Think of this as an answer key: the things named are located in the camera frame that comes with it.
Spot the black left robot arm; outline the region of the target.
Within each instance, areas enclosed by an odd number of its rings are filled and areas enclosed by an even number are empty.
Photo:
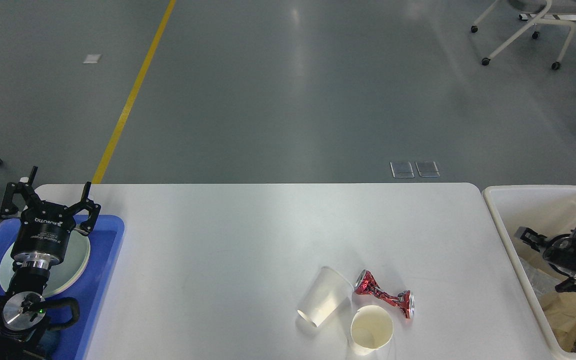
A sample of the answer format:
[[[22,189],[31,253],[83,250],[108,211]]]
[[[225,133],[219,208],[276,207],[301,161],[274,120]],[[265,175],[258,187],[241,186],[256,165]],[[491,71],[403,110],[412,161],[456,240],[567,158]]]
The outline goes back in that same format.
[[[0,205],[0,219],[20,221],[11,251],[14,273],[0,293],[0,360],[45,360],[45,335],[76,325],[81,316],[77,299],[48,300],[44,291],[51,269],[66,259],[73,232],[89,235],[101,206],[90,198],[91,182],[73,205],[41,199],[34,189],[37,171],[34,166],[27,181],[7,183]]]

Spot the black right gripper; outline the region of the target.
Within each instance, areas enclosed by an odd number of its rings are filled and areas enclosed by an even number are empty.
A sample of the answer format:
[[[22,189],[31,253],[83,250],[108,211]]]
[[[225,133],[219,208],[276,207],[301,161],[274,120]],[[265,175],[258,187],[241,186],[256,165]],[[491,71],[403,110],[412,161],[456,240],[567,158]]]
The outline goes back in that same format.
[[[551,268],[562,273],[576,273],[576,253],[570,234],[556,235],[551,239],[532,228],[519,227],[514,237],[530,246],[532,250],[542,253],[542,259]],[[569,276],[554,289],[558,293],[576,293],[576,278]]]

